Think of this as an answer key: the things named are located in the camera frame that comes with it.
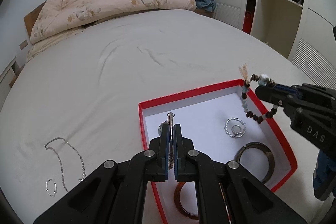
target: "mattress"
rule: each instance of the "mattress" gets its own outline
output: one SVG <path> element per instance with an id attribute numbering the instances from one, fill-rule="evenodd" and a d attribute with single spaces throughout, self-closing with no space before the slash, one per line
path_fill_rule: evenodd
<path id="1" fill-rule="evenodd" d="M 24 67 L 1 110 L 0 187 L 22 221 L 32 223 L 66 194 L 48 141 L 67 139 L 86 175 L 105 160 L 129 160 L 142 151 L 139 102 L 240 78 L 243 63 L 250 74 L 285 85 L 311 83 L 259 40 L 187 10 L 116 18 L 59 42 Z M 298 161 L 276 194 L 310 221 L 321 205 L 311 181 L 318 150 L 290 129 L 282 110 L 274 118 Z M 61 141 L 51 146 L 70 190 L 82 175 L 80 159 Z M 55 198 L 45 189 L 49 178 L 58 186 Z M 143 223 L 161 223 L 150 184 Z"/>

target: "screw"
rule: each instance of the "screw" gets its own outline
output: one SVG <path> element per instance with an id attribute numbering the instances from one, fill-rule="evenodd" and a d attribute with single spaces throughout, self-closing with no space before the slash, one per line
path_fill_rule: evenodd
<path id="1" fill-rule="evenodd" d="M 144 154 L 146 157 L 153 157 L 155 152 L 153 150 L 148 149 L 144 152 Z"/>
<path id="2" fill-rule="evenodd" d="M 228 163 L 228 166 L 231 168 L 231 169 L 237 169 L 239 167 L 239 163 L 232 160 Z"/>
<path id="3" fill-rule="evenodd" d="M 189 150 L 189 151 L 188 151 L 188 155 L 189 155 L 190 157 L 196 157 L 196 156 L 198 156 L 198 151 L 195 150 L 195 149 Z"/>
<path id="4" fill-rule="evenodd" d="M 104 167 L 107 169 L 110 169 L 114 166 L 114 161 L 113 160 L 107 160 L 104 162 Z"/>

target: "wall outlet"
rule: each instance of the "wall outlet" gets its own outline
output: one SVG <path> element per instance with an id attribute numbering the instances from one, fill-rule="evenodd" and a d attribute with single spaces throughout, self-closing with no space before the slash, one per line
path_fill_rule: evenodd
<path id="1" fill-rule="evenodd" d="M 23 50 L 26 46 L 28 46 L 27 39 L 20 44 L 20 49 Z"/>

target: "wooden bangle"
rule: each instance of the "wooden bangle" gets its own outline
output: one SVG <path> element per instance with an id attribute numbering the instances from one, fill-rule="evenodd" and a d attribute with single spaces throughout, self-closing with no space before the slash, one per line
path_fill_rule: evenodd
<path id="1" fill-rule="evenodd" d="M 192 213 L 189 213 L 186 209 L 183 208 L 181 201 L 180 201 L 180 193 L 181 189 L 184 186 L 185 182 L 179 182 L 175 188 L 174 192 L 174 203 L 177 208 L 177 210 L 184 215 L 185 217 L 188 217 L 190 219 L 196 219 L 198 220 L 198 215 L 194 215 Z"/>

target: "louvered panel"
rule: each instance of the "louvered panel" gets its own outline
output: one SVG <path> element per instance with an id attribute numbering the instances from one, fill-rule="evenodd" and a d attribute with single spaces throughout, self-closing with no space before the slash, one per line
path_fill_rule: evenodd
<path id="1" fill-rule="evenodd" d="M 217 3 L 213 18 L 238 28 L 240 9 Z"/>
<path id="2" fill-rule="evenodd" d="M 292 63 L 306 73 L 317 85 L 336 89 L 336 69 L 303 39 L 300 40 Z"/>

